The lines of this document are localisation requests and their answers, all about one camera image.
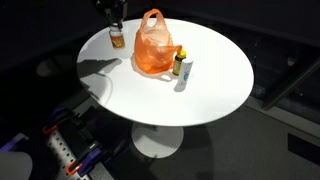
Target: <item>yellow label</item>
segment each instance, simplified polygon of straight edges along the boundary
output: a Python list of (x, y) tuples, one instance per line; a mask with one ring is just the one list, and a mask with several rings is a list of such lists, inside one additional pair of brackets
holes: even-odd
[(121, 36), (111, 36), (111, 42), (114, 48), (122, 48), (124, 46)]
[(173, 74), (179, 75), (180, 73), (180, 68), (181, 68), (181, 62), (174, 60), (173, 64)]

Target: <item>white round table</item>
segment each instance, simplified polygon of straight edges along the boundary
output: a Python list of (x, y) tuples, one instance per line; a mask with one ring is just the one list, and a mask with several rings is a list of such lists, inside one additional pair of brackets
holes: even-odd
[[(149, 19), (152, 25), (156, 19)], [(149, 157), (174, 153), (183, 140), (183, 126), (224, 117), (249, 96), (253, 71), (246, 55), (232, 41), (206, 27), (166, 19), (175, 45), (194, 60), (186, 87), (176, 87), (172, 70), (143, 73), (134, 61), (135, 35), (141, 19), (125, 21), (126, 46), (113, 49), (109, 28), (92, 36), (78, 57), (78, 75), (91, 96), (109, 111), (136, 123), (132, 139)]]

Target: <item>table pedestal base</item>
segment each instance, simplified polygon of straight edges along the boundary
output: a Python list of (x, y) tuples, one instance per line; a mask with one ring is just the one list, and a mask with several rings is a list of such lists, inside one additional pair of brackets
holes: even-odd
[(134, 123), (132, 141), (136, 148), (151, 158), (170, 156), (178, 150), (183, 140), (182, 127), (149, 126)]

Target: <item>plastic bag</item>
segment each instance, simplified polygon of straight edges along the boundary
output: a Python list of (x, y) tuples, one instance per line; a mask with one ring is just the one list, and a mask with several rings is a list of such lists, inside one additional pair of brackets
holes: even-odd
[[(147, 22), (153, 14), (156, 14), (157, 21), (154, 26), (149, 27)], [(161, 12), (158, 9), (146, 12), (136, 33), (136, 65), (148, 74), (167, 71), (173, 67), (174, 53), (181, 50), (181, 45), (173, 46), (171, 34)]]

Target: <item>bottle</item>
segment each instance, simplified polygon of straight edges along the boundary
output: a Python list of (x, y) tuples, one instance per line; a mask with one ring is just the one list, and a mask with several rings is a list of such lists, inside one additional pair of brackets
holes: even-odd
[(177, 83), (178, 85), (185, 86), (187, 84), (192, 64), (193, 64), (193, 60), (189, 58), (186, 58), (182, 61), (178, 83)]
[(180, 52), (178, 52), (178, 54), (176, 55), (176, 57), (174, 58), (174, 62), (173, 62), (173, 71), (172, 73), (176, 76), (179, 75), (180, 72), (180, 67), (181, 67), (181, 62), (183, 59), (185, 59), (187, 56), (187, 52), (184, 50), (181, 50)]
[(113, 48), (115, 49), (124, 48), (125, 43), (124, 43), (123, 33), (121, 29), (118, 28), (118, 23), (113, 23), (110, 26), (109, 35), (110, 35)]

